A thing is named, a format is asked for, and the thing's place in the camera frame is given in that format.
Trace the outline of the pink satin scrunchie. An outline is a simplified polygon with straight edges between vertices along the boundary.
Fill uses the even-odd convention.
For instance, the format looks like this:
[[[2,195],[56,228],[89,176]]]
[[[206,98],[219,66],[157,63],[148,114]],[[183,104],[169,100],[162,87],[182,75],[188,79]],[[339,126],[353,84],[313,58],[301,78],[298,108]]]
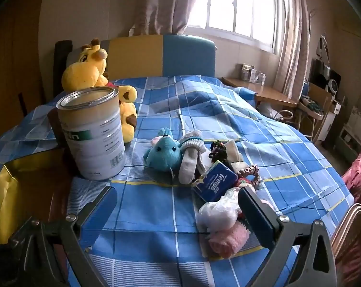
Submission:
[[[248,166],[237,172],[239,182],[250,183],[252,186],[257,187],[261,182],[259,168],[257,165]]]

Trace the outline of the blue Tempo tissue pack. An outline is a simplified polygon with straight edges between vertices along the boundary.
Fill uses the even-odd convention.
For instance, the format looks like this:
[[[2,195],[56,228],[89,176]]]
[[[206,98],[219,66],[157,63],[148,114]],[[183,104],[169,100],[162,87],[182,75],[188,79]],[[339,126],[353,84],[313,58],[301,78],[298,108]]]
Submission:
[[[217,161],[194,181],[192,189],[203,201],[214,202],[232,188],[237,180],[237,174]]]

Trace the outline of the beige mesh cloth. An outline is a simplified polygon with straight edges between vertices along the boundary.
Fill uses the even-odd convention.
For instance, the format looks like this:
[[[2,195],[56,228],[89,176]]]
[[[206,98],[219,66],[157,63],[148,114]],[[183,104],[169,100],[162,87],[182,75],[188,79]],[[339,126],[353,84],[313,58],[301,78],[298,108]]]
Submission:
[[[227,149],[227,160],[234,172],[239,172],[249,167],[249,165],[244,162],[243,156],[239,152],[235,141],[230,140],[225,143],[224,146]]]

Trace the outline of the blue plush toy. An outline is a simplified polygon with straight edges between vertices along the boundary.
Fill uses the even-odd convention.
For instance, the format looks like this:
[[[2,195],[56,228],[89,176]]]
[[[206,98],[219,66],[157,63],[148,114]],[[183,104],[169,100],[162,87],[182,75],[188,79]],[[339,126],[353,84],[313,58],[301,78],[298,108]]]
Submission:
[[[146,166],[160,172],[177,174],[182,162],[180,143],[172,136],[169,128],[161,128],[152,139],[151,147],[143,157]]]

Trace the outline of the grey white knit sock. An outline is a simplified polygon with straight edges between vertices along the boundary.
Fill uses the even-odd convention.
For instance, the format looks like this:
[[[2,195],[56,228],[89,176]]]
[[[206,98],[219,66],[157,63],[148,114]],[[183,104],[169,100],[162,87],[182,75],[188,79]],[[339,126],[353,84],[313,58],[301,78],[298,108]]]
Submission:
[[[207,151],[199,130],[193,130],[180,139],[182,162],[178,180],[183,185],[189,185],[197,178],[196,174],[203,175],[207,168],[202,160],[202,155]]]

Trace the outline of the pink blanket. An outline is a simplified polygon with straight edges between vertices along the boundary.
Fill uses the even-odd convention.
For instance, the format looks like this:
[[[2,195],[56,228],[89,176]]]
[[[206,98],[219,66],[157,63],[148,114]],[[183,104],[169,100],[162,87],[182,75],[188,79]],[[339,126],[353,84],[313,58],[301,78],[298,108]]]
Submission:
[[[361,204],[361,152],[343,175],[343,181],[354,197],[354,204]],[[361,286],[361,236],[335,265],[338,286]]]

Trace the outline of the gold cardboard box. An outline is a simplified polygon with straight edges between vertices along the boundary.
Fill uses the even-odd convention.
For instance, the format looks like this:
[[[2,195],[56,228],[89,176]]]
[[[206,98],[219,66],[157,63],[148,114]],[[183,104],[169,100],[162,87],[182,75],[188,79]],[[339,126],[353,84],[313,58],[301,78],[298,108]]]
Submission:
[[[66,215],[73,177],[70,153],[61,148],[38,152],[0,168],[0,244],[31,216],[42,222]]]

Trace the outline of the blue plaid bed quilt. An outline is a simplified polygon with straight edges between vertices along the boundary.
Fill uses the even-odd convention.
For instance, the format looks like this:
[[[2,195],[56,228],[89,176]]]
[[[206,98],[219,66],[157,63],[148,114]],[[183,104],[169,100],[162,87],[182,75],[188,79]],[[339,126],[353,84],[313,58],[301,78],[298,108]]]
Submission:
[[[120,80],[0,136],[0,286],[339,286],[353,208],[253,92]]]

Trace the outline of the wooden chair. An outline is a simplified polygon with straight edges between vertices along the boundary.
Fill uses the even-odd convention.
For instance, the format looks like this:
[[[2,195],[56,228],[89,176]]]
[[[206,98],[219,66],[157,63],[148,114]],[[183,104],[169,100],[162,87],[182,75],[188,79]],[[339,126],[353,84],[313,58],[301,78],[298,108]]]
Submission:
[[[335,117],[341,110],[341,104],[335,99],[337,91],[338,85],[333,79],[329,80],[324,89],[304,80],[295,121],[298,130],[304,119],[310,121],[311,130],[305,134],[305,137],[312,143],[325,140]]]

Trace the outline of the wooden desk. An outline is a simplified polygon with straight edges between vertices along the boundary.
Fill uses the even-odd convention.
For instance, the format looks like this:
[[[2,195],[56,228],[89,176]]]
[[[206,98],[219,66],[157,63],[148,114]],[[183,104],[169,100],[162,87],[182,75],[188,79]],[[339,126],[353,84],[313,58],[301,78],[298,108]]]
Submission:
[[[256,95],[254,98],[256,101],[256,105],[261,102],[266,102],[269,104],[274,104],[291,109],[294,109],[298,106],[297,101],[286,97],[281,92],[268,86],[262,86],[260,84],[254,84],[243,80],[227,77],[222,77],[221,81],[223,84],[232,86],[234,88],[243,87],[255,92]]]

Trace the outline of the yellow giraffe plush toy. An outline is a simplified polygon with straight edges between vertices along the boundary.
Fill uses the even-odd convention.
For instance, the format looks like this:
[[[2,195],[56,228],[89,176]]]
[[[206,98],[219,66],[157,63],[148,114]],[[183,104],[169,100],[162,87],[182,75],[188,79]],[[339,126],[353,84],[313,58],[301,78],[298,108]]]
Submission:
[[[97,86],[117,88],[123,141],[129,143],[134,138],[137,125],[138,114],[134,102],[138,97],[138,92],[132,86],[116,86],[108,81],[107,57],[107,51],[100,47],[100,40],[92,39],[90,44],[81,47],[79,60],[64,71],[62,87],[66,93]]]

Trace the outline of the clear containers on desk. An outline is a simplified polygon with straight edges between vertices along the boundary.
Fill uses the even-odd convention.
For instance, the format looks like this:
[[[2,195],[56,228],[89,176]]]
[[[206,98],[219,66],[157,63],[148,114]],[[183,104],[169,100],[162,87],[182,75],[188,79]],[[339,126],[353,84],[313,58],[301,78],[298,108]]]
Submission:
[[[241,66],[240,79],[245,82],[260,84],[263,86],[265,84],[266,75],[255,69],[252,65],[243,64]]]

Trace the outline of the yellow blue bed headboard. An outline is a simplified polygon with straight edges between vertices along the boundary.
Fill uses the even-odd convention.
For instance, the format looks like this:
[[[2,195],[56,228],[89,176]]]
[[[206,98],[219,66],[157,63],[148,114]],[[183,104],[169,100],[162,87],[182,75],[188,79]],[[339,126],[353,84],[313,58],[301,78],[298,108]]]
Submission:
[[[189,35],[146,35],[100,41],[76,50],[71,40],[55,45],[53,95],[63,91],[61,78],[66,67],[80,60],[83,50],[104,49],[108,53],[106,72],[110,80],[184,75],[215,76],[215,44]]]

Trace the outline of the wooden wardrobe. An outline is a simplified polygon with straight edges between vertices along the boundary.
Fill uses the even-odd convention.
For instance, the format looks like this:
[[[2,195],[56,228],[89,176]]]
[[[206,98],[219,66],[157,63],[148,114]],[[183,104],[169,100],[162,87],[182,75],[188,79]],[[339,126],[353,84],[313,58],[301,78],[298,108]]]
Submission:
[[[0,0],[0,136],[46,102],[38,32],[42,0]]]

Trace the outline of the window with white frame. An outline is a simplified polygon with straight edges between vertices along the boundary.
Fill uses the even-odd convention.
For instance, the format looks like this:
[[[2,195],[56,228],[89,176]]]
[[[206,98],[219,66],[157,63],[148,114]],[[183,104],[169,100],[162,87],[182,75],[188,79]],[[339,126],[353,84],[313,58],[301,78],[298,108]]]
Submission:
[[[196,0],[188,27],[276,53],[282,19],[281,0]]]

